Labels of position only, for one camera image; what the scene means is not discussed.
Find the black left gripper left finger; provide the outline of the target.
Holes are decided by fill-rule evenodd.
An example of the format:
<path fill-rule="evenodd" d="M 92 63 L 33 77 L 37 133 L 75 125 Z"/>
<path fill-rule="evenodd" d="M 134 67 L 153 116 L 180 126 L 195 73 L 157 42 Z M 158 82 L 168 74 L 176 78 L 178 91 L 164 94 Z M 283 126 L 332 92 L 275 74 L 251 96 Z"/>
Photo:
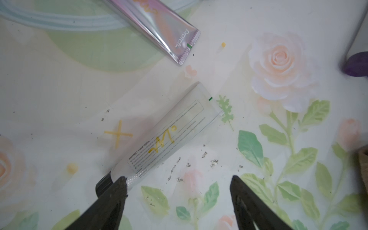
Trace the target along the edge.
<path fill-rule="evenodd" d="M 127 198 L 127 180 L 120 177 L 67 230 L 117 230 Z"/>

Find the white tube purple cap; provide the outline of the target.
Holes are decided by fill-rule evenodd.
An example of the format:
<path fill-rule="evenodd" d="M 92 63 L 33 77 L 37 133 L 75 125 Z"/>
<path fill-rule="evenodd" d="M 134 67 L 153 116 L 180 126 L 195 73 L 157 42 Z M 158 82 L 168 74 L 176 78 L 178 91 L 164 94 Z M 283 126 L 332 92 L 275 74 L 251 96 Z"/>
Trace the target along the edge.
<path fill-rule="evenodd" d="M 368 13 L 364 16 L 346 54 L 342 72 L 352 77 L 368 76 Z"/>

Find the brown striped towel cloth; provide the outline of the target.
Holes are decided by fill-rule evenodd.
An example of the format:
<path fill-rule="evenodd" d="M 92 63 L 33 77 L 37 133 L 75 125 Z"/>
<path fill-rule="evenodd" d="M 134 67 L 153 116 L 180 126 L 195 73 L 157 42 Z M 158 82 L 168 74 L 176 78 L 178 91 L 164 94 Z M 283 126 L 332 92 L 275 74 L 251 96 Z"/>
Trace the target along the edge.
<path fill-rule="evenodd" d="M 368 146 L 364 146 L 358 150 L 358 160 L 360 173 L 364 183 L 366 192 L 368 192 Z"/>

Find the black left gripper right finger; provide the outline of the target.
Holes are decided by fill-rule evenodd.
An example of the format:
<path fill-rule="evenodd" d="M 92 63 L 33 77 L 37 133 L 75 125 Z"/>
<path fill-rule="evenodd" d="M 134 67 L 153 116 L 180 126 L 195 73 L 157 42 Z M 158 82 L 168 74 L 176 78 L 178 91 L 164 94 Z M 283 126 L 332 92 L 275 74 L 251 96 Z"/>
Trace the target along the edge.
<path fill-rule="evenodd" d="M 291 229 L 236 175 L 232 177 L 230 193 L 240 230 Z"/>

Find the white tube dark cap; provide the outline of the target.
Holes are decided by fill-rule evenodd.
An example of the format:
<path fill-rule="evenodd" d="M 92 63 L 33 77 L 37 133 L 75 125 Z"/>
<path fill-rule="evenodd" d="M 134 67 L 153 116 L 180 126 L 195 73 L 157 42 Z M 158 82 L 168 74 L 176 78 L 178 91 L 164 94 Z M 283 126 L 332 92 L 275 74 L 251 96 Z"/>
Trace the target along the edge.
<path fill-rule="evenodd" d="M 198 135 L 219 114 L 220 110 L 205 86 L 202 83 L 194 85 L 97 183 L 97 196 L 101 196 L 122 176 L 126 178 L 128 189 L 131 189 Z"/>

